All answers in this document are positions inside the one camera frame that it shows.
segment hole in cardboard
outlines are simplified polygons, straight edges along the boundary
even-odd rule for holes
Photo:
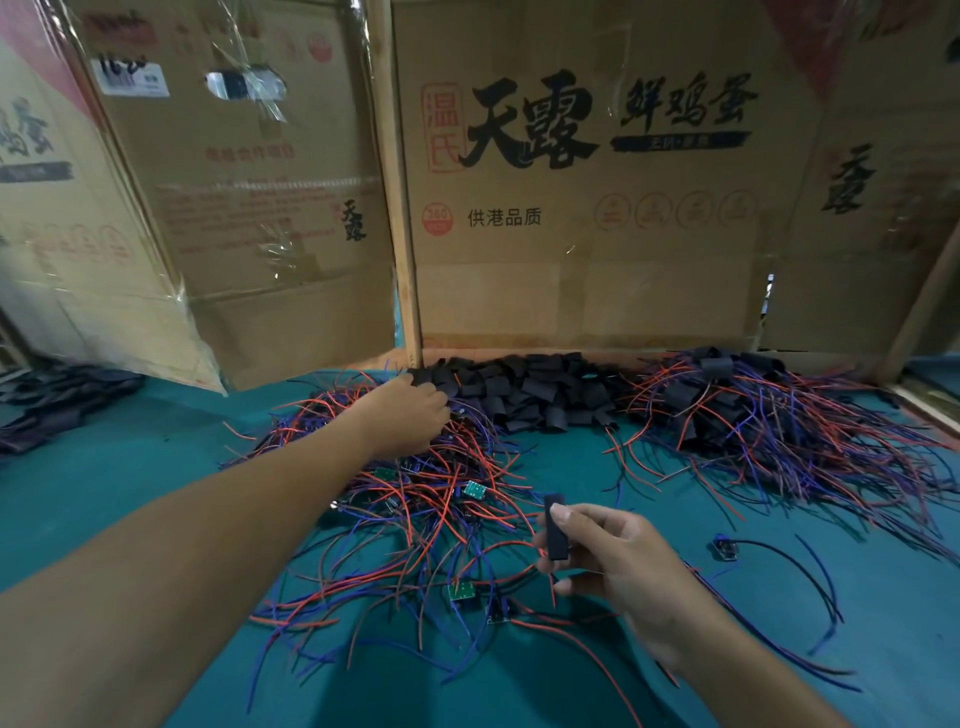
[[[282,101],[287,95],[287,84],[267,66],[210,71],[205,78],[210,93],[225,101]]]

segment label sticker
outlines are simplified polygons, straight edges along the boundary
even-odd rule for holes
[[[145,96],[154,99],[170,96],[159,63],[135,66],[132,72],[118,63],[91,61],[90,67],[93,68],[97,85],[106,96]]]

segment pile of wires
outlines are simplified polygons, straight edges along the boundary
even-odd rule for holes
[[[938,452],[945,446],[860,403],[856,393],[871,387],[843,376],[800,376],[763,354],[718,349],[682,352],[623,376],[632,389],[620,411],[642,427],[609,451],[633,481],[659,487],[672,476],[636,455],[634,444],[645,440],[687,456],[683,471],[692,470],[741,520],[724,495],[767,511],[824,503],[957,558],[940,543],[927,508],[930,498],[957,490]]]
[[[363,376],[365,380],[354,378],[347,386],[335,384],[306,400],[282,405],[278,409],[286,414],[276,417],[270,432],[259,440],[234,431],[254,444],[248,454],[238,455],[225,467],[325,426],[377,385]],[[530,540],[534,518],[542,512],[543,494],[513,472],[523,451],[506,439],[506,428],[474,401],[453,399],[451,410],[450,423],[427,453],[370,463],[349,483],[332,504],[332,515],[321,519],[271,594],[251,615],[251,622],[269,629],[270,635],[254,670],[248,711],[267,652],[276,643],[291,650],[301,680],[338,661],[349,667],[358,647],[377,645],[419,657],[440,670],[445,683],[474,664],[497,625],[509,623],[560,637],[586,652],[640,725],[610,671],[576,634],[586,622],[614,615],[575,619],[557,613],[553,577],[538,576],[532,565],[536,553]],[[503,572],[505,552],[518,557],[509,573]],[[318,553],[316,572],[302,573],[302,557]],[[538,611],[518,599],[518,590],[535,579],[541,580],[544,597],[549,592],[554,611]],[[292,586],[288,582],[300,586],[293,598],[283,595]],[[733,607],[710,588],[736,616]],[[360,617],[346,639],[334,630],[330,634],[336,635],[337,643],[316,649],[312,637],[337,624],[340,610],[357,603],[362,605]],[[408,614],[415,624],[416,643],[363,636],[367,616],[379,608]],[[453,661],[427,654],[424,628],[434,630],[454,648]],[[806,661],[804,668],[824,679],[835,673]]]

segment red wire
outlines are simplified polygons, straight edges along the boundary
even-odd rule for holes
[[[521,627],[526,627],[527,629],[539,629],[539,630],[542,630],[543,632],[551,632],[555,635],[560,635],[561,637],[566,638],[567,640],[570,640],[571,642],[576,644],[578,647],[580,647],[584,652],[587,653],[587,655],[590,656],[590,659],[592,659],[593,662],[596,663],[596,665],[603,670],[603,673],[607,676],[607,679],[610,680],[611,684],[616,690],[616,693],[620,696],[620,699],[623,700],[623,704],[626,705],[627,710],[630,711],[630,715],[633,717],[634,723],[636,723],[636,728],[643,728],[643,723],[641,723],[640,719],[636,716],[636,712],[634,711],[634,706],[630,704],[630,701],[627,699],[627,696],[620,689],[620,686],[617,685],[616,680],[613,679],[613,675],[611,675],[610,671],[607,669],[607,666],[604,665],[603,662],[601,662],[599,657],[593,654],[593,651],[589,647],[587,647],[585,644],[580,642],[580,640],[578,640],[576,637],[569,634],[568,632],[565,632],[559,627],[551,627],[547,624],[532,624],[530,622],[520,621],[519,619],[511,619],[510,622],[511,624],[518,624]]]

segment small circuit board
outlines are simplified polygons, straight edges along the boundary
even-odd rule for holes
[[[467,487],[464,488],[464,495],[473,498],[474,500],[483,500],[484,496],[487,494],[487,486],[480,485],[480,483],[475,480],[471,480],[467,483]]]
[[[473,599],[477,595],[477,588],[472,581],[461,581],[458,584],[447,585],[446,593],[450,597],[450,601],[463,601],[464,599]]]

